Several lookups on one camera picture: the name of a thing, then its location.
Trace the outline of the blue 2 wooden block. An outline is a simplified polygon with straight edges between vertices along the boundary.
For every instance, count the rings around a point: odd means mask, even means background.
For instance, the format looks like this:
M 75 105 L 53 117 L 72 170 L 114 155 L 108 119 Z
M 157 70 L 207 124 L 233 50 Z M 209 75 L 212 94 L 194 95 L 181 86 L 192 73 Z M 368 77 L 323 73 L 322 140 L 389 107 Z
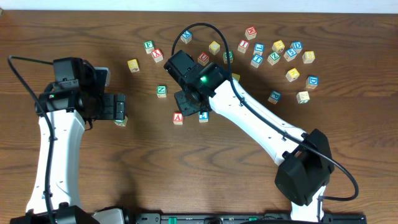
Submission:
M 207 123 L 209 121 L 209 113 L 207 111 L 199 112 L 198 119 L 200 123 Z

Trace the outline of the red A wooden block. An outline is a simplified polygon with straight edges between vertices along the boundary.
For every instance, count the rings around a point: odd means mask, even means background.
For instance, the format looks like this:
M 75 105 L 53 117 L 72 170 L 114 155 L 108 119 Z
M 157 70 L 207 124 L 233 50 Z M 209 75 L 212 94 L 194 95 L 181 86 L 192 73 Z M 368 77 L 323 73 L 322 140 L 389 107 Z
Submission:
M 183 124 L 183 114 L 181 112 L 175 112 L 173 114 L 173 123 L 174 124 Z

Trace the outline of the green N wooden block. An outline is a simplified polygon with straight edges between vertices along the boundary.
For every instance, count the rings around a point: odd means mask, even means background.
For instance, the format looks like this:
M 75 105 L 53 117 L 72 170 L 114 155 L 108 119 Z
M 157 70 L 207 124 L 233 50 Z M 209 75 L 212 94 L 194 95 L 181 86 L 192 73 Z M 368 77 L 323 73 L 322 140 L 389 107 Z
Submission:
M 157 86 L 157 97 L 166 98 L 167 97 L 167 87 L 165 85 Z

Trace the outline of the yellow block upper middle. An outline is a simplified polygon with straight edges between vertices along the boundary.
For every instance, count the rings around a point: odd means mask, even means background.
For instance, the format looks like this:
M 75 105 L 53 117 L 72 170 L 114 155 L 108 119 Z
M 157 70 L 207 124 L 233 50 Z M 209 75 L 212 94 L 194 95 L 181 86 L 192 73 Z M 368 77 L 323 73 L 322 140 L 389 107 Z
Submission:
M 220 51 L 221 45 L 217 43 L 216 41 L 213 41 L 209 47 L 208 50 L 211 54 L 216 55 Z

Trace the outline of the red X wooden block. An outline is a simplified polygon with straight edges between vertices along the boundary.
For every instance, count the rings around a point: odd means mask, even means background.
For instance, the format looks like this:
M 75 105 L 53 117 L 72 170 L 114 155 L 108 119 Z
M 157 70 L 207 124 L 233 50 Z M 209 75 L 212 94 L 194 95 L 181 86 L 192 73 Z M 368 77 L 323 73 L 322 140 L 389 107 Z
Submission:
M 160 62 L 160 61 L 162 61 L 164 59 L 163 53 L 161 52 L 160 49 L 154 49 L 151 52 L 151 56 L 154 59 L 155 63 L 158 63 L 158 62 Z

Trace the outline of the green B wooden block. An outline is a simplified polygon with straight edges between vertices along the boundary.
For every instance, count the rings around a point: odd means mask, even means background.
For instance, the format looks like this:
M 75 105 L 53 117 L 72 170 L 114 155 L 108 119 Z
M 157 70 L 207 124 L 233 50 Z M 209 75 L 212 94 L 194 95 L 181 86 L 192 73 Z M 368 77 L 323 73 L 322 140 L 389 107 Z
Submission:
M 223 62 L 225 64 L 228 63 L 228 58 L 229 58 L 229 62 L 232 63 L 234 60 L 234 53 L 233 51 L 229 51 L 229 52 L 223 52 Z

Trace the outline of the green J wooden block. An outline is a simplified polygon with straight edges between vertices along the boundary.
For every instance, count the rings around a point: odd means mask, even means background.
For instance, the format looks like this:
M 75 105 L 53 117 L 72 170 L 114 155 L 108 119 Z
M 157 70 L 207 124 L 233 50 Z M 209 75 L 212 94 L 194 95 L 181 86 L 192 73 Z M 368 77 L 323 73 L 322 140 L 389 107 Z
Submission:
M 115 119 L 114 123 L 118 126 L 126 126 L 128 121 L 128 117 L 125 116 L 124 119 Z

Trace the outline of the red I upper block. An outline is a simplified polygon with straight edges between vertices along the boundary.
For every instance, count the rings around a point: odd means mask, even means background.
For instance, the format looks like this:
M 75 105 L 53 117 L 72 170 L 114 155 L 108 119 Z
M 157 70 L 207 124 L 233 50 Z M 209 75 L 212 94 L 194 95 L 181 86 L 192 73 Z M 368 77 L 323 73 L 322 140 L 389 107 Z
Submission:
M 245 54 L 249 47 L 249 42 L 245 40 L 241 40 L 238 45 L 238 51 Z

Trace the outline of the blue T wooden block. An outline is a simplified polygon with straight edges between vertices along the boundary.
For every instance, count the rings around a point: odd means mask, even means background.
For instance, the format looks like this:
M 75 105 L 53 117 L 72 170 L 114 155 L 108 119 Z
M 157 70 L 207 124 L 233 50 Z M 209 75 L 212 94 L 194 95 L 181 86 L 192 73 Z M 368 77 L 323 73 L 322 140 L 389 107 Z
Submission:
M 251 59 L 251 66 L 258 68 L 263 60 L 264 58 L 261 55 L 254 54 L 253 58 Z

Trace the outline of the green Z wooden block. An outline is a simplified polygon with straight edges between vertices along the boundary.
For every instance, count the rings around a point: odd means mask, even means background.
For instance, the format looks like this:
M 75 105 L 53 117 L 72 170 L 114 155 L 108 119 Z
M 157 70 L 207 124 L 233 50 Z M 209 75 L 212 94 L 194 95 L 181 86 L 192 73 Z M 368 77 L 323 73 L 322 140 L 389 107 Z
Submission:
M 268 58 L 267 61 L 271 64 L 271 65 L 275 65 L 278 61 L 280 60 L 280 55 L 277 52 L 273 52 L 271 53 Z

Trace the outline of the blue 5 wooden block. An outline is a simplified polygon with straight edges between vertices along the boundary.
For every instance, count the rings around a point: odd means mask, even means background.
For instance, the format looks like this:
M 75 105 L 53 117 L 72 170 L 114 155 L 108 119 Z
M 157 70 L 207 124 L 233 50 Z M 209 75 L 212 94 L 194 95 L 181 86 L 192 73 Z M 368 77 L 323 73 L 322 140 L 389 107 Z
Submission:
M 286 51 L 285 51 L 285 53 L 284 53 L 284 58 L 286 59 L 286 61 L 291 61 L 291 60 L 293 60 L 295 57 L 297 56 L 297 52 L 294 50 L 294 49 L 292 49 L 292 48 L 290 48 L 290 49 L 287 49 Z

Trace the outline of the plain L green 7 block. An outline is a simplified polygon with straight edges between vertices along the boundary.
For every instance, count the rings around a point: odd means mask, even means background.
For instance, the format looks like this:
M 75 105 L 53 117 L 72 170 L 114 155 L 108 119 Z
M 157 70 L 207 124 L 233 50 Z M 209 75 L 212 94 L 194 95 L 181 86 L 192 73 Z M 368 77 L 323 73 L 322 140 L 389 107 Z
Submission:
M 296 98 L 299 104 L 307 103 L 310 100 L 310 96 L 307 91 L 298 92 Z

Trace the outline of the blue D upper block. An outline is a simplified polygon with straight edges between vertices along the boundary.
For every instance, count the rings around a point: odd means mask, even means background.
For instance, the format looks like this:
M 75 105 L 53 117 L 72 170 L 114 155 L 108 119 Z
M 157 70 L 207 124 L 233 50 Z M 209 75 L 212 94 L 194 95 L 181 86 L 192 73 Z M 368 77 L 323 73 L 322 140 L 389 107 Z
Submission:
M 303 49 L 302 42 L 301 41 L 294 41 L 294 42 L 291 43 L 290 48 L 295 50 L 295 52 L 297 54 L 299 54 L 302 51 L 302 49 Z

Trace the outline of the blue d block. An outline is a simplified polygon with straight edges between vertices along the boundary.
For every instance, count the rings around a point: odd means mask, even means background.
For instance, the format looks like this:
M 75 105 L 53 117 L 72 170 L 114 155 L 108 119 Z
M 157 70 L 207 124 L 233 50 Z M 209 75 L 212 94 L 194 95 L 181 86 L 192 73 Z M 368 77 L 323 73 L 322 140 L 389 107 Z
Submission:
M 291 43 L 290 48 L 295 50 L 295 52 L 297 54 L 299 54 L 302 51 L 302 49 L 303 49 L 302 42 L 301 41 L 294 41 L 294 42 Z
M 306 85 L 305 87 L 308 89 L 315 89 L 319 84 L 319 78 L 316 76 L 309 76 L 306 79 Z

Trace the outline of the blue D lower block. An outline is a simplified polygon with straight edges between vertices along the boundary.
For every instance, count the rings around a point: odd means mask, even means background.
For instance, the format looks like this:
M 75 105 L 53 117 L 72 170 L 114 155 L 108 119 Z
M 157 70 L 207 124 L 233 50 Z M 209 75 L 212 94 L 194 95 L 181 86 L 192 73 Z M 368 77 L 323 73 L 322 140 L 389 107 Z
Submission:
M 315 89 L 319 84 L 319 78 L 316 76 L 309 76 L 306 79 L 306 85 L 305 87 L 308 89 Z

